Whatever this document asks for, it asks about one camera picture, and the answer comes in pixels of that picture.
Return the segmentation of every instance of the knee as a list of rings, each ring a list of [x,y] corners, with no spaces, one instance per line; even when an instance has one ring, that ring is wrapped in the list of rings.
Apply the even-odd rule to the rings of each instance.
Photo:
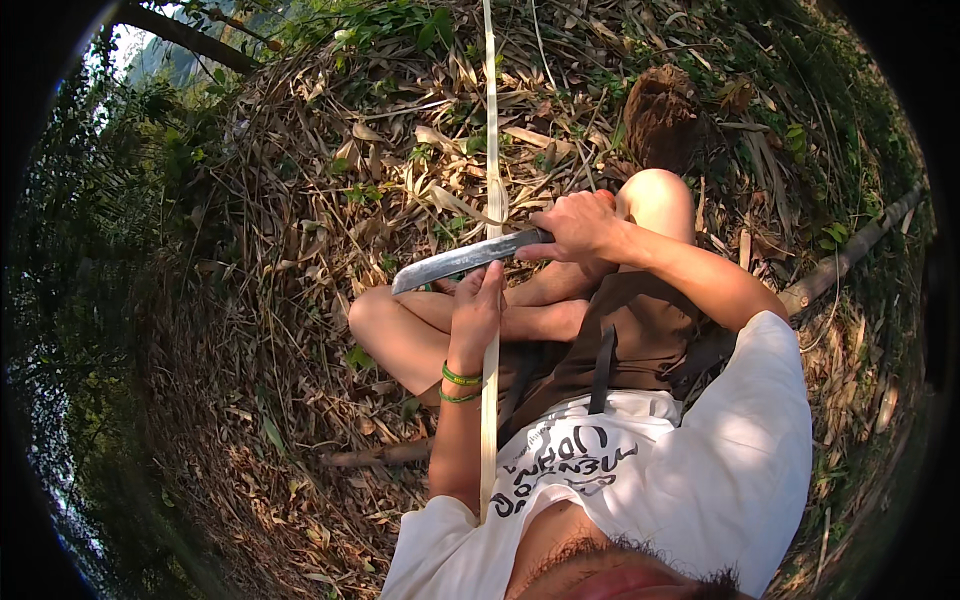
[[[388,308],[388,302],[393,301],[389,285],[371,288],[354,300],[347,314],[353,337],[360,338],[366,331],[370,331],[370,328],[375,326],[377,316],[383,315]]]
[[[644,169],[630,177],[616,195],[617,214],[625,218],[638,210],[692,210],[693,196],[677,174],[665,169]]]

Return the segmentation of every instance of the man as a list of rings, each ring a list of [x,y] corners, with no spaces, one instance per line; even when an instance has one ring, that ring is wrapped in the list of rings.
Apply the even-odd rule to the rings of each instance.
[[[430,499],[403,516],[384,598],[743,598],[769,584],[811,467],[786,311],[749,273],[693,246],[692,198],[676,175],[641,171],[613,200],[581,192],[533,215],[556,243],[516,258],[552,262],[505,292],[493,262],[452,297],[377,288],[351,308],[380,366],[440,402]],[[681,423],[667,375],[698,311],[738,338]],[[478,527],[474,381],[498,325],[516,409]],[[530,370],[517,348],[543,361]]]

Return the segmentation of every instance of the blade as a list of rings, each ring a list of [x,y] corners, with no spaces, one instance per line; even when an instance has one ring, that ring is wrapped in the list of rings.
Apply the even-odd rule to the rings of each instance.
[[[400,269],[394,277],[393,291],[394,294],[409,292],[424,283],[486,265],[497,258],[511,256],[521,246],[552,242],[553,235],[549,231],[533,228],[430,256]]]

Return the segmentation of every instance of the wristband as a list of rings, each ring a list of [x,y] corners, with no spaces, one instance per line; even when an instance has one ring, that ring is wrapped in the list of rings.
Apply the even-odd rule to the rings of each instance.
[[[480,397],[479,394],[471,394],[469,396],[463,396],[463,397],[448,396],[447,394],[444,394],[443,390],[437,390],[437,394],[440,395],[441,400],[445,402],[452,402],[453,404],[460,404],[461,402],[469,402],[475,398]]]
[[[444,374],[444,379],[446,379],[450,383],[455,383],[459,386],[464,386],[464,387],[468,387],[471,385],[480,385],[480,381],[483,378],[482,375],[477,375],[475,377],[463,377],[461,375],[458,375],[446,367],[445,360],[444,360],[443,374]]]

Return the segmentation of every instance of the white t-shirt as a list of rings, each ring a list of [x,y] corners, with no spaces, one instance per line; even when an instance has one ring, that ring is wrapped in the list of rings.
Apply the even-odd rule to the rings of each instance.
[[[526,527],[560,500],[610,538],[649,540],[689,576],[735,566],[740,591],[763,593],[810,478],[810,407],[790,326],[754,316],[682,425],[667,392],[611,391],[598,415],[588,405],[554,406],[499,451],[482,527],[450,496],[404,515],[382,597],[502,598]]]

